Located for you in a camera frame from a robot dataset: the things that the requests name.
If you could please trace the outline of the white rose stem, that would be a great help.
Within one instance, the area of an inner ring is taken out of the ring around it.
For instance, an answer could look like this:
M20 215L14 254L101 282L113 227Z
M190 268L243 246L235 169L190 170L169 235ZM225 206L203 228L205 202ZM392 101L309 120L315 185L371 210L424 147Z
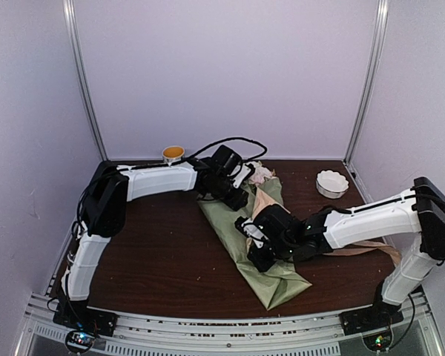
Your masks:
M270 171L261 163L261 161L252 162L251 164L254 166L255 170L254 173L248 178L250 184L261 185L264 182L275 178L275 172Z

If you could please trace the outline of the green and peach wrapping paper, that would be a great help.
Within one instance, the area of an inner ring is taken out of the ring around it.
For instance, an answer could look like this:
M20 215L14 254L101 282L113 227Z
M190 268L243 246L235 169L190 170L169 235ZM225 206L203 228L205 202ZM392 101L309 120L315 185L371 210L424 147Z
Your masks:
M222 245L234 261L237 270L257 295L266 310L278 307L309 289L312 285L301 277L292 263L275 263L267 272L259 272L247 258L248 240L234 226L238 217L250 217L254 209L257 189L264 191L275 202L283 204L282 184L275 177L259 186L245 184L248 203L238 211L233 211L219 200L199 201L200 208Z

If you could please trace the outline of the beige ribbon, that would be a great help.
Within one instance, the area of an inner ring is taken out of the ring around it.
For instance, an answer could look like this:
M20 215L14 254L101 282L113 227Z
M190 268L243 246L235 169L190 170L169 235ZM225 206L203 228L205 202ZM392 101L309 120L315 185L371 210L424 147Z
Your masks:
M395 247L382 242L371 240L352 243L342 248L335 249L333 252L323 253L323 255L330 257L351 257L361 254L367 254L373 251L381 251L384 254L390 256L394 266L398 266L401 262L402 255Z

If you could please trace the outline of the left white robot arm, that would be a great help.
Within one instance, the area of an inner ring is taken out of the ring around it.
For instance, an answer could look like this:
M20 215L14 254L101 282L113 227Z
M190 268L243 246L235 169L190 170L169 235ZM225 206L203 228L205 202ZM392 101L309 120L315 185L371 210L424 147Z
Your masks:
M237 211L248 202L241 186L254 172L252 163L226 145L204 158L179 155L150 165L101 162L78 204L75 243L67 255L56 313L75 329L90 325L90 285L107 244L124 228L129 202L173 191L196 191Z

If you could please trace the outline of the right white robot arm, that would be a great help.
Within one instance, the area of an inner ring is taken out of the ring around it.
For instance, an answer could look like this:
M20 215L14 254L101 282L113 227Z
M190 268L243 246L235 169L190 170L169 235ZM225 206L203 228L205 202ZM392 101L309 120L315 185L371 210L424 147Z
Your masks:
M283 206L267 205L236 228L254 241L248 259L260 272L276 261L304 261L354 243L393 234L416 233L409 252L378 286L363 319L381 327L399 310L434 266L445 261L445 196L426 177L385 200L354 208L326 207L299 220Z

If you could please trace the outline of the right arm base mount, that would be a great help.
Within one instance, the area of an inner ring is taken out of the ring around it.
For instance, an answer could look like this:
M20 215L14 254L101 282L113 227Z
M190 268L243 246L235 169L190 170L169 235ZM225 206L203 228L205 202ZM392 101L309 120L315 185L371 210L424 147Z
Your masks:
M375 311L373 307L345 311L340 323L346 336L361 334L364 346L371 352L385 352L394 344L392 327L403 321L403 314L395 311Z

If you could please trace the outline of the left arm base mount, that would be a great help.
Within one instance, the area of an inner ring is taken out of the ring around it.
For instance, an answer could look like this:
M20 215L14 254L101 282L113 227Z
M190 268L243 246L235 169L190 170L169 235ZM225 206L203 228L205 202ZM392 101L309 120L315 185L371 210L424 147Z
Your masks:
M101 336L113 336L117 318L114 313L95 309L86 309L77 317L70 309L66 309L56 310L53 322L70 329L65 335L65 346L70 352L82 354L90 351Z

